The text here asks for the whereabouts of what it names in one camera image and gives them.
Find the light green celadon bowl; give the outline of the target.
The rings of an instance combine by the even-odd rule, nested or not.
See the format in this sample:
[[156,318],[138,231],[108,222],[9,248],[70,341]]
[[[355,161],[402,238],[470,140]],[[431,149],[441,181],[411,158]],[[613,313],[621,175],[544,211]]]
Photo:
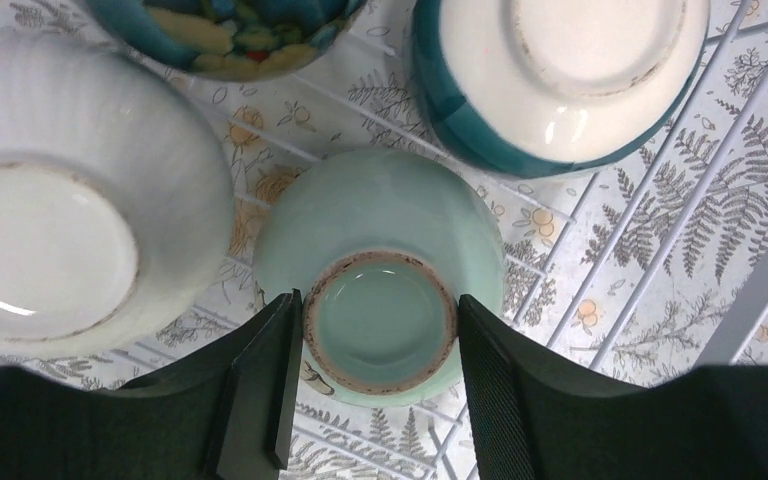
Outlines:
[[504,242],[460,175],[366,148],[319,162],[282,192],[259,230],[253,276],[262,301],[302,296],[307,386],[351,405],[406,406],[461,379],[461,296],[502,311]]

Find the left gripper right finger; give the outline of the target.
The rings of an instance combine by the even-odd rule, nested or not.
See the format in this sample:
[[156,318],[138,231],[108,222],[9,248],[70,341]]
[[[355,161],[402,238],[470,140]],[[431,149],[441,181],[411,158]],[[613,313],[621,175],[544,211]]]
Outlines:
[[515,332],[471,295],[460,297],[457,317],[482,478],[643,476],[643,449],[626,410],[639,387]]

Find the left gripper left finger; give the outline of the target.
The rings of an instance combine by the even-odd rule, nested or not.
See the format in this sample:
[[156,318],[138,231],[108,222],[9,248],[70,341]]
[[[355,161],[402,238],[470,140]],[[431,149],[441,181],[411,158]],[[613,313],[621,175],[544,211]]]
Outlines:
[[288,463],[301,294],[278,295],[218,340],[126,383],[137,394],[127,479],[275,479]]

